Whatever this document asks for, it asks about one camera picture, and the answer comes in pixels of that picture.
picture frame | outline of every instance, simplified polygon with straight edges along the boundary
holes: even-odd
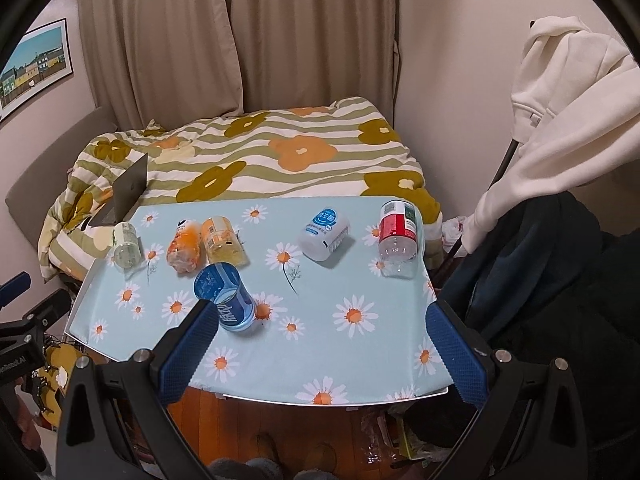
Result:
[[[0,122],[73,72],[66,18],[27,32],[0,71]]]

striped comforter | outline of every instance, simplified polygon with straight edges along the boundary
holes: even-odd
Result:
[[[392,195],[414,202],[425,224],[439,204],[420,165],[366,99],[330,107],[198,120],[166,132],[96,137],[78,156],[68,185],[49,209],[38,244],[43,277],[58,269],[82,280],[111,246],[111,228],[81,226],[111,196],[111,184],[149,155],[142,205],[273,196]]]

blue can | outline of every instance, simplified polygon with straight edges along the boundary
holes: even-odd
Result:
[[[193,291],[199,299],[216,304],[220,325],[226,330],[240,332],[249,328],[254,320],[254,298],[231,264],[216,263],[202,269],[193,283]]]

wooden floor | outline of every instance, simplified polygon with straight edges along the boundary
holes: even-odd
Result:
[[[368,442],[360,429],[362,411],[220,400],[213,394],[188,388],[169,412],[205,464],[220,457],[240,462],[255,458],[257,449],[252,437],[266,432],[275,440],[281,461],[292,473],[302,469],[309,449],[326,442],[338,455],[335,474],[341,480],[399,476],[399,471],[389,467],[389,460],[367,463],[361,449]]]

foot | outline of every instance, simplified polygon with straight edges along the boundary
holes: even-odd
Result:
[[[318,469],[327,473],[333,473],[338,465],[338,457],[333,447],[329,444],[318,444],[305,458],[304,471]]]
[[[258,448],[258,456],[260,458],[267,458],[276,464],[280,464],[278,449],[276,448],[276,443],[271,438],[271,435],[267,433],[259,433],[254,438]]]

